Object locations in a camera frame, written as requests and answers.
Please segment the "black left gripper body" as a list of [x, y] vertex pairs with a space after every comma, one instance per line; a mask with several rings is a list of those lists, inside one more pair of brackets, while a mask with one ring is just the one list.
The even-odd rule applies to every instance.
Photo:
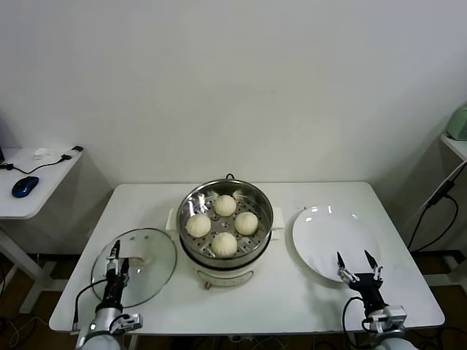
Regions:
[[106, 275], [107, 284], [104, 288], [104, 295], [101, 301], [101, 308], [123, 309], [121, 303], [123, 290], [128, 283], [128, 274], [108, 273]]

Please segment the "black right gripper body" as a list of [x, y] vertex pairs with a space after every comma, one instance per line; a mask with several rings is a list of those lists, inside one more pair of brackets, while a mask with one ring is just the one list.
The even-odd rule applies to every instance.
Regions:
[[360, 294], [366, 310], [381, 310], [387, 305], [379, 291], [381, 286], [382, 280], [372, 273], [356, 273], [350, 282], [350, 289]]

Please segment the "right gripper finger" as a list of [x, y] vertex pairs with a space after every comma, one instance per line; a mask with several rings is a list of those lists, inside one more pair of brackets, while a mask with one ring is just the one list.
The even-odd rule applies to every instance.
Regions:
[[373, 278], [375, 281], [382, 281], [382, 270], [383, 267], [377, 262], [377, 260], [365, 249], [364, 250], [366, 259], [373, 271]]
[[345, 284], [356, 283], [360, 279], [354, 274], [347, 270], [344, 260], [340, 252], [336, 253], [337, 256], [337, 265], [338, 265], [338, 276]]

